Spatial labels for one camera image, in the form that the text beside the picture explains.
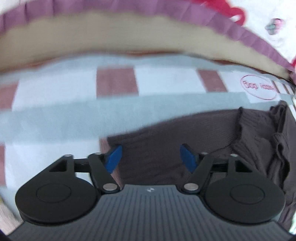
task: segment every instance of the folded garment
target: folded garment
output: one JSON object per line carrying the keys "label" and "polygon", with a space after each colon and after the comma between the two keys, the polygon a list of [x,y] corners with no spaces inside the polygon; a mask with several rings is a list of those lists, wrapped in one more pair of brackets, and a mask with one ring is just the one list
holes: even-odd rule
{"label": "folded garment", "polygon": [[267,112],[241,107],[200,113],[107,140],[111,146],[123,146],[118,166],[123,184],[182,186],[190,176],[179,156],[183,143],[220,158],[239,154],[284,191],[279,223],[286,230],[291,226],[296,210],[296,124],[284,101]]}

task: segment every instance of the purple ruffle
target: purple ruffle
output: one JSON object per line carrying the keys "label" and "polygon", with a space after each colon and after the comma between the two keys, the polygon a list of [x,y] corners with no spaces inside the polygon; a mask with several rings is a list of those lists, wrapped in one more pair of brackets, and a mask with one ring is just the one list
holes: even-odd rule
{"label": "purple ruffle", "polygon": [[234,41],[240,41],[258,53],[267,56],[276,64],[289,71],[296,83],[295,69],[265,40],[256,34],[237,25],[227,17],[202,5],[182,0],[35,0],[0,16],[0,34],[18,25],[43,16],[71,14],[90,9],[106,10],[109,12],[133,12],[146,16],[165,15],[174,20],[206,26],[219,34],[226,35]]}

